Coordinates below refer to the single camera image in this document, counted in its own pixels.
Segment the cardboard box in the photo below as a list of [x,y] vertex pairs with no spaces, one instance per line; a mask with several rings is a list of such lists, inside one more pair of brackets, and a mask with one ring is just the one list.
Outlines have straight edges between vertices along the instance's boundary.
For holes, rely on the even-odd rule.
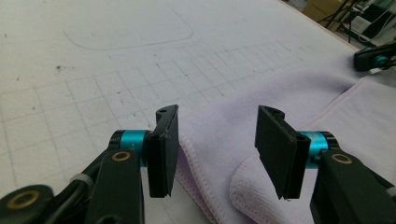
[[[322,26],[326,26],[329,20],[323,21],[327,17],[332,17],[338,8],[343,4],[342,0],[309,0],[306,7],[303,10],[303,14],[309,17],[313,21],[318,22]],[[340,23],[338,22],[345,11],[341,11],[337,17],[335,17],[332,24],[329,26],[329,30],[336,31]]]

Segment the folded fabric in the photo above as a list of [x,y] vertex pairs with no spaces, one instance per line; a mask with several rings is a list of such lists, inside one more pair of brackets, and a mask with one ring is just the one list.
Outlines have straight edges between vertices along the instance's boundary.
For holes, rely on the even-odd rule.
[[[379,169],[388,169],[394,161],[390,156],[394,154],[382,148],[383,144],[395,147],[389,141],[395,133],[390,127],[396,120],[395,97],[389,97],[393,88],[379,83],[385,75],[361,76],[345,55],[275,74],[249,90],[181,118],[178,180],[213,223],[312,222],[309,201],[316,171],[305,173],[302,199],[277,199],[254,147],[258,105],[282,110],[296,130],[334,133],[346,152],[394,180],[394,169],[388,173]],[[365,121],[372,116],[381,122]],[[384,123],[388,128],[379,131]]]

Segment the lavender towel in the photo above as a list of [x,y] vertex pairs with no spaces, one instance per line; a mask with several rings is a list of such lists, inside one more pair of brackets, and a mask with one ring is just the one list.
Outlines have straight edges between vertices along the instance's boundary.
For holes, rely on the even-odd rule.
[[296,130],[333,133],[343,150],[396,180],[396,75],[361,77],[347,55],[275,74],[180,120],[177,178],[213,223],[310,223],[316,171],[302,198],[280,201],[254,147],[258,105]]

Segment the black device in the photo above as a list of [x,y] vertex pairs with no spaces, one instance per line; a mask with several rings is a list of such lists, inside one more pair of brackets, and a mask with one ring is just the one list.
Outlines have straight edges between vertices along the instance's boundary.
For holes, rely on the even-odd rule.
[[145,223],[140,167],[148,167],[150,197],[171,194],[179,147],[177,109],[159,109],[154,131],[114,132],[108,148],[57,196],[44,185],[9,193],[0,200],[0,223]]
[[315,223],[396,223],[396,188],[345,153],[328,132],[297,132],[282,111],[260,105],[255,147],[278,198],[298,199],[305,167],[318,167]]
[[393,59],[395,55],[396,41],[392,41],[380,47],[362,49],[356,52],[353,58],[353,66],[358,72],[366,72],[373,68],[386,70],[396,65],[396,60]]

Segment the drawn curved line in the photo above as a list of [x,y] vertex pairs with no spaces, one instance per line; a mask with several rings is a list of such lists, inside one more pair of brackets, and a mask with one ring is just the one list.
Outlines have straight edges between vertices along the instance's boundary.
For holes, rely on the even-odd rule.
[[79,43],[77,43],[74,39],[72,39],[70,37],[70,35],[65,31],[62,30],[64,32],[64,35],[66,36],[66,38],[70,41],[70,43],[72,43],[73,45],[82,48],[82,49],[91,49],[91,50],[113,50],[113,49],[132,49],[132,48],[138,48],[138,47],[146,47],[146,46],[153,46],[153,45],[160,45],[160,44],[167,44],[167,43],[173,43],[173,42],[177,42],[180,40],[188,40],[190,38],[192,38],[192,36],[195,34],[195,32],[193,31],[193,29],[191,28],[191,26],[179,15],[177,14],[171,7],[169,7],[167,4],[165,4],[179,19],[181,19],[183,21],[184,24],[186,24],[186,26],[190,29],[191,33],[189,36],[187,37],[183,37],[180,39],[173,39],[173,40],[166,40],[166,41],[161,41],[161,42],[156,42],[156,43],[149,43],[149,44],[143,44],[143,45],[132,45],[132,46],[128,46],[128,47],[121,47],[121,48],[108,48],[108,49],[95,49],[95,48],[90,48],[90,47],[86,47],[83,45],[80,45]]

